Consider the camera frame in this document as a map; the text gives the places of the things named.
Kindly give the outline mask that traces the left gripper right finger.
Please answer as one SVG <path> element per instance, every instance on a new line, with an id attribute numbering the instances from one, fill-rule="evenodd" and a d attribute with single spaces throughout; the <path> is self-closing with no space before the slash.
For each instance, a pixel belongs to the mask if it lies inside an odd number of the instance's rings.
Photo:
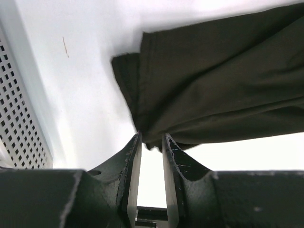
<path id="1" fill-rule="evenodd" d="M 302 171 L 212 171 L 169 134 L 162 154 L 170 228 L 301 228 Z"/>

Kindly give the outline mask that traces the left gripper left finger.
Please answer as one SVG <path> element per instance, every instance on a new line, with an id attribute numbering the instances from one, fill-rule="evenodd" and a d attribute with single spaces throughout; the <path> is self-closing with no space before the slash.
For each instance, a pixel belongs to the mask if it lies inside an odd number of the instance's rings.
<path id="1" fill-rule="evenodd" d="M 141 143 L 135 134 L 90 171 L 1 170 L 1 227 L 133 228 Z"/>

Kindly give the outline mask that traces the white plastic laundry basket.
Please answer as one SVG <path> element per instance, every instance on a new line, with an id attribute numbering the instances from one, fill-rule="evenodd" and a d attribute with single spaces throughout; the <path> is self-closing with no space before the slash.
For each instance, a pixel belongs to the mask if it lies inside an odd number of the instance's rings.
<path id="1" fill-rule="evenodd" d="M 0 2 L 0 168 L 52 169 L 49 151 L 26 90 L 19 60 L 30 61 L 15 1 Z"/>

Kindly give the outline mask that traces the black printed t shirt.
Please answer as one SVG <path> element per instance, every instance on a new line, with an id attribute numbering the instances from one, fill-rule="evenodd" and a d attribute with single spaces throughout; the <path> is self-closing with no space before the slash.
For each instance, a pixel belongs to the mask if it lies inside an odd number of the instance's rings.
<path id="1" fill-rule="evenodd" d="M 147 149 L 304 130 L 304 5 L 144 33 L 112 69 Z"/>

